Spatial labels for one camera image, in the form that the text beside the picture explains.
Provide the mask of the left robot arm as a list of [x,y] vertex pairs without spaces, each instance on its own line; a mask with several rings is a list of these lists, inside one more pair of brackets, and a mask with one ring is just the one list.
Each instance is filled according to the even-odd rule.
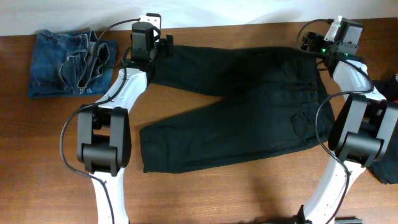
[[132,24],[131,46],[106,94],[77,114],[77,158],[93,183],[98,223],[129,223],[124,170],[131,157],[129,112],[155,75],[155,62],[174,51],[174,38],[161,38],[161,16],[146,14]]

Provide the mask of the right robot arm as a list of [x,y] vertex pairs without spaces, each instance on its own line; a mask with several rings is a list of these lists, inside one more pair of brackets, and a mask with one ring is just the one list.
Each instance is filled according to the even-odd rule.
[[292,223],[362,223],[337,219],[355,180],[380,161],[397,127],[397,103],[388,101],[374,86],[368,68],[356,55],[363,25],[338,16],[327,19],[326,35],[309,32],[297,41],[299,51],[320,58],[345,98],[326,144],[330,159],[316,191],[293,216]]

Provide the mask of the black shorts garment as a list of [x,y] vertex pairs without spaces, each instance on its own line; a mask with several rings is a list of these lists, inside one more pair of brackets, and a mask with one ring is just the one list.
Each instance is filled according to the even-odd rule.
[[326,141],[335,121],[314,57],[290,47],[178,45],[153,82],[218,96],[140,131],[145,172],[183,173],[290,154]]

